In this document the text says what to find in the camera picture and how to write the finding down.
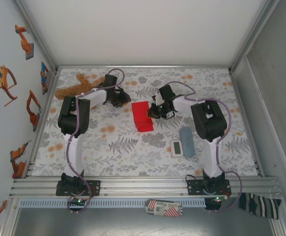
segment floral tablecloth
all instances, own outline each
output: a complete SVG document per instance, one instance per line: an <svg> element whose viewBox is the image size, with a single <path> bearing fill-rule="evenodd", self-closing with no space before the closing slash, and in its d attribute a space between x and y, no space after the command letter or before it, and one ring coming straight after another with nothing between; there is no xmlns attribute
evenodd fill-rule
<svg viewBox="0 0 286 236"><path fill-rule="evenodd" d="M58 72L57 89L79 84L77 74L92 82L104 76L109 68L63 68ZM121 87L132 102L150 101L158 89L169 81L180 81L196 90L197 98L215 97L224 101L232 114L232 127L222 142L221 164L240 175L257 172L248 144L230 76L227 69L188 68L124 68L126 79ZM176 94L187 94L189 88L171 84ZM36 157L34 176L60 176L66 165L65 143L58 128L62 101L53 97L46 127ZM228 121L224 108L222 111ZM121 108L111 104L91 110L89 129L83 141L83 162L86 176L185 176L201 175L204 168L203 141L195 132L191 115L176 113L169 120L153 120L154 131L139 133L133 122L131 103ZM179 139L179 130L193 130L196 154L191 158L171 156L170 141Z"/></svg>

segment blue sponge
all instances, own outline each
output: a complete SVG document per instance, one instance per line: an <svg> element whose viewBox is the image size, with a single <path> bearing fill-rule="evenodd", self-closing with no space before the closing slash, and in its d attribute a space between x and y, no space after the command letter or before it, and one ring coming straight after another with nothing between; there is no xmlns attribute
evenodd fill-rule
<svg viewBox="0 0 286 236"><path fill-rule="evenodd" d="M179 131L182 150L185 157L193 157L195 155L192 130L189 127L183 127Z"/></svg>

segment red foam block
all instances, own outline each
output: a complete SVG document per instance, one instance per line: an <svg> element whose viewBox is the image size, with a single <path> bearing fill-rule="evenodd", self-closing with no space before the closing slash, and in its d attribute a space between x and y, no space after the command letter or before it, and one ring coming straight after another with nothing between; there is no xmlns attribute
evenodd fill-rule
<svg viewBox="0 0 286 236"><path fill-rule="evenodd" d="M147 117L148 109L149 104L147 101L132 103L134 123L138 132L148 132L154 130L152 119Z"/></svg>

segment black and white striped fabric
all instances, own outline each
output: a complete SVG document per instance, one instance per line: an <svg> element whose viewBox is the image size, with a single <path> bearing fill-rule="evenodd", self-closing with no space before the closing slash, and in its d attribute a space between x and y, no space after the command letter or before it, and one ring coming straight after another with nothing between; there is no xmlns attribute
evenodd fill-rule
<svg viewBox="0 0 286 236"><path fill-rule="evenodd" d="M254 215L278 219L281 201L280 199L260 197L252 193L242 193L239 199L239 207Z"/></svg>

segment plush toy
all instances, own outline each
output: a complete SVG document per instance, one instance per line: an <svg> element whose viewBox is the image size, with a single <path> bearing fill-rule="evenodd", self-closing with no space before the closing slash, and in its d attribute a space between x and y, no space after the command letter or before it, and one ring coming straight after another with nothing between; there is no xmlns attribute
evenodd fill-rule
<svg viewBox="0 0 286 236"><path fill-rule="evenodd" d="M54 95L58 100L63 100L66 95L81 95L93 89L93 87L98 86L100 83L104 82L104 77L101 77L92 83L89 83L88 79L90 76L85 76L83 74L77 74L76 78L79 80L80 85L74 85L69 88L61 88L55 91Z"/></svg>

